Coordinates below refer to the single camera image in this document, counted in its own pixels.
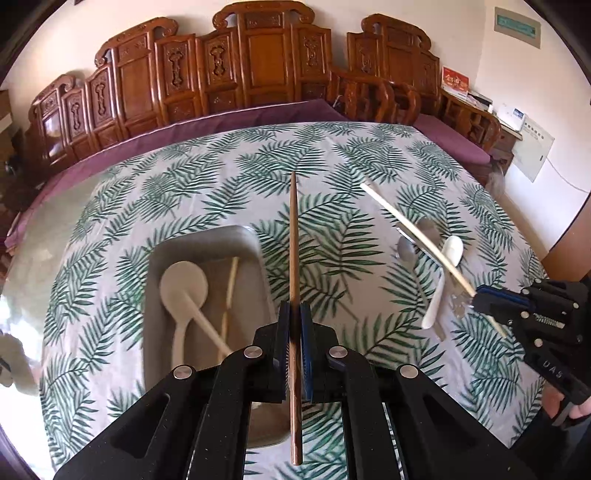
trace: metal spoon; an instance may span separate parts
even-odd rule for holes
[[[398,245],[396,247],[396,256],[398,257],[402,265],[413,276],[413,280],[417,284],[418,292],[420,293],[421,298],[423,299],[425,308],[427,308],[427,306],[429,305],[429,300],[427,299],[427,296],[423,291],[423,287],[421,286],[421,281],[418,279],[417,273],[414,271],[417,265],[418,255],[414,250],[414,245],[405,236],[400,236],[400,238],[398,239]]]

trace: tablecloth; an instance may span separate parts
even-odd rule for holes
[[[142,308],[159,242],[222,225],[258,234],[275,304],[287,296],[289,175],[297,172],[301,296],[342,344],[376,364],[414,363],[510,445],[540,408],[541,379],[511,335],[478,314],[458,320],[449,296],[446,339],[421,330],[425,307],[396,258],[394,220],[359,183],[379,185],[411,220],[432,218],[462,238],[460,269],[476,286],[519,288],[544,271],[501,207],[412,127],[325,122],[240,129],[125,160],[103,173],[65,250],[44,330],[41,402],[57,467],[144,392]],[[416,268],[432,296],[439,271]],[[249,450],[257,479],[346,477],[338,405],[305,406],[304,464],[282,444]]]

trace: cable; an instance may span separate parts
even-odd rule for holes
[[[550,159],[548,157],[546,157],[546,162],[548,162],[550,164],[550,167],[552,167],[554,169],[554,171],[558,174],[558,176],[563,179],[566,183],[568,183],[572,188],[574,188],[575,190],[578,190],[580,192],[586,193],[587,195],[589,195],[589,193],[591,193],[588,190],[583,190],[580,189],[579,187],[577,187],[576,185],[573,185],[572,183],[570,183],[567,179],[565,179],[558,170],[556,170],[556,167],[554,165],[552,165],[552,162],[550,161]]]

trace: purple seat cover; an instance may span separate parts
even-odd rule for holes
[[[487,165],[491,162],[490,155],[478,145],[461,136],[453,128],[432,115],[421,113],[413,127],[433,143],[439,145],[461,165]]]
[[[203,137],[238,128],[301,122],[346,122],[324,100],[272,105],[195,118],[140,135],[102,150],[52,177],[41,189],[26,212],[17,217],[4,244],[16,247],[23,239],[27,223],[37,209],[55,195],[79,184],[106,168],[156,148],[191,138]]]

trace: bamboo chopstick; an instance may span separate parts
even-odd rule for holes
[[[366,193],[370,195],[371,198],[373,198],[382,207],[384,207],[387,211],[394,215],[409,232],[411,232],[418,240],[420,240],[421,243],[425,246],[425,248],[429,250],[429,252],[431,252],[433,256],[438,260],[441,266],[445,268],[458,281],[458,283],[464,288],[464,290],[466,290],[468,295],[474,298],[474,296],[476,295],[476,290],[474,289],[474,287],[470,284],[470,282],[467,281],[466,277],[464,277],[464,275],[462,275],[460,271],[456,267],[454,267],[454,265],[447,259],[447,257],[443,255],[435,245],[433,245],[433,242],[431,242],[427,238],[427,236],[415,226],[414,223],[412,223],[408,218],[406,218],[402,214],[402,212],[390,205],[388,201],[384,199],[384,197],[382,197],[369,185],[361,183],[359,187],[366,191]],[[499,333],[499,335],[502,338],[506,338],[507,335],[505,331],[495,321],[495,319],[490,315],[485,315],[485,317],[489,321],[489,323],[494,327],[494,329]]]
[[[291,463],[301,465],[301,323],[300,323],[300,246],[297,225],[296,173],[290,186],[290,351],[288,377],[290,386]]]
[[[228,288],[226,289],[226,308],[222,315],[222,328],[220,329],[220,336],[224,342],[228,342],[228,326],[230,309],[232,308],[232,297],[234,296],[234,284],[236,283],[236,272],[238,271],[238,257],[232,258],[232,266],[230,267],[230,276],[228,277]],[[219,350],[217,352],[217,361],[222,363],[226,355]]]

